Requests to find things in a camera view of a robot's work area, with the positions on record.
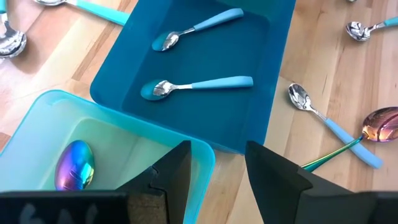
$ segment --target light blue spoon handle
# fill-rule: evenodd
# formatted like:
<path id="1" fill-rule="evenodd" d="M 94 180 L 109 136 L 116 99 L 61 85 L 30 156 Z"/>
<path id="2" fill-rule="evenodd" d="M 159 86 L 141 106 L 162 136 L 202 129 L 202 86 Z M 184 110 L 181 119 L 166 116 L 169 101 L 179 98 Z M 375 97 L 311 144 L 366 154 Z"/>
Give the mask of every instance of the light blue spoon handle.
<path id="1" fill-rule="evenodd" d="M 0 0 L 0 14 L 7 12 L 7 0 Z"/>
<path id="2" fill-rule="evenodd" d="M 126 24 L 130 16 L 128 13 L 82 0 L 77 0 L 76 6 L 122 26 Z"/>
<path id="3" fill-rule="evenodd" d="M 398 17 L 394 17 L 384 21 L 384 25 L 386 25 L 386 27 L 398 25 Z"/>
<path id="4" fill-rule="evenodd" d="M 341 127 L 339 127 L 336 123 L 334 123 L 331 119 L 326 119 L 325 124 L 340 138 L 345 144 L 348 144 L 354 141 L 354 138 L 351 137 L 346 131 L 344 131 Z M 373 168 L 380 168 L 383 164 L 383 161 L 375 156 L 373 153 L 369 152 L 362 144 L 356 144 L 351 147 L 351 150 L 354 152 L 356 156 L 358 156 L 362 161 L 364 161 L 367 165 Z"/>
<path id="5" fill-rule="evenodd" d="M 199 31 L 242 16 L 243 16 L 242 9 L 230 9 L 193 26 L 193 28 L 196 31 Z"/>
<path id="6" fill-rule="evenodd" d="M 244 76 L 219 78 L 216 80 L 192 83 L 193 89 L 240 88 L 240 87 L 251 87 L 251 86 L 253 86 L 253 79 L 251 77 L 244 77 Z"/>

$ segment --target light blue plastic bin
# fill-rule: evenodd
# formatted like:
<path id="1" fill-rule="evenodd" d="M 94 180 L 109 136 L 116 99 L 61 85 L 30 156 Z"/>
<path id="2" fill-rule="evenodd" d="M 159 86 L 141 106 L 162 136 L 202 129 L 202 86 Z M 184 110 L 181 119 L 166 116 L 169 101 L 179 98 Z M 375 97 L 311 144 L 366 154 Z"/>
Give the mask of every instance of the light blue plastic bin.
<path id="1" fill-rule="evenodd" d="M 55 190 L 55 166 L 72 141 L 86 141 L 96 171 L 88 189 L 116 189 L 183 140 L 192 142 L 184 223 L 195 223 L 215 166 L 205 142 L 102 107 L 60 90 L 39 96 L 0 155 L 0 192 Z"/>

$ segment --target rainbow spoon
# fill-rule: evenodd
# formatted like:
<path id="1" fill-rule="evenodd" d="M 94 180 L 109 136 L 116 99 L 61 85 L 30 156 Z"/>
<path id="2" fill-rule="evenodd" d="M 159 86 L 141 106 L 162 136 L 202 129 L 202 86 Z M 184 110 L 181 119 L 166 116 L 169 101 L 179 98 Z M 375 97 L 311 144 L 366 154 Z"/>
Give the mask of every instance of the rainbow spoon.
<path id="1" fill-rule="evenodd" d="M 358 144 L 363 139 L 374 142 L 389 142 L 398 138 L 398 107 L 388 107 L 374 111 L 363 121 L 362 135 L 344 147 L 302 166 L 307 171 L 314 171 L 331 158 Z"/>
<path id="2" fill-rule="evenodd" d="M 62 152 L 55 170 L 57 190 L 83 190 L 93 180 L 94 155 L 86 142 L 71 142 Z"/>

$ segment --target wooden table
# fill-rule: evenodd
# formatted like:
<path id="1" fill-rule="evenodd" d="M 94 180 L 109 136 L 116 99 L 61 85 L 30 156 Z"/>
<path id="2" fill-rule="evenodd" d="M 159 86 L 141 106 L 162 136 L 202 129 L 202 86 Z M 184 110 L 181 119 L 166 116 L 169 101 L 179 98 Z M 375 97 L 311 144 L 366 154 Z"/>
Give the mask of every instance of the wooden table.
<path id="1" fill-rule="evenodd" d="M 96 0 L 131 12 L 136 0 Z M 380 22 L 397 15 L 396 0 L 297 0 L 265 146 L 304 164 L 342 143 L 314 115 L 286 99 L 290 83 L 302 84 L 318 110 L 359 136 L 370 112 L 398 104 L 398 30 L 372 34 L 366 43 L 344 31 L 349 21 Z M 70 6 L 42 7 L 9 1 L 11 24 L 28 35 L 25 52 L 0 65 L 0 146 L 41 93 L 63 89 L 90 99 L 90 83 L 121 27 Z M 373 170 L 345 152 L 316 174 L 353 191 L 398 190 L 398 141 L 364 142 L 384 159 Z M 217 165 L 198 223 L 262 223 L 243 156 L 217 152 Z"/>

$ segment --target teal plastic tray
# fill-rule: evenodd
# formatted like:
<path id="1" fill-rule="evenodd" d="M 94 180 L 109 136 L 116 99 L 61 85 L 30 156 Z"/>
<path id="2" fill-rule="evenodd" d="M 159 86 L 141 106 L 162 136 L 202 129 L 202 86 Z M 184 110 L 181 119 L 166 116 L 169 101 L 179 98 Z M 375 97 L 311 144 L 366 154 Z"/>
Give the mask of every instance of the teal plastic tray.
<path id="1" fill-rule="evenodd" d="M 91 85 L 97 103 L 210 143 L 244 153 L 247 140 L 263 143 L 295 0 L 141 0 Z M 225 10 L 244 17 L 181 37 L 167 52 L 151 49 L 168 30 L 185 30 Z M 254 86 L 182 90 L 146 101 L 147 82 L 189 84 L 237 75 Z"/>
<path id="2" fill-rule="evenodd" d="M 64 91 L 38 97 L 0 155 L 0 192 L 55 190 L 55 166 L 72 141 L 86 141 L 95 156 L 88 190 L 113 190 L 184 140 L 192 142 L 192 173 L 184 223 L 195 223 L 215 155 L 205 142 L 107 109 Z"/>

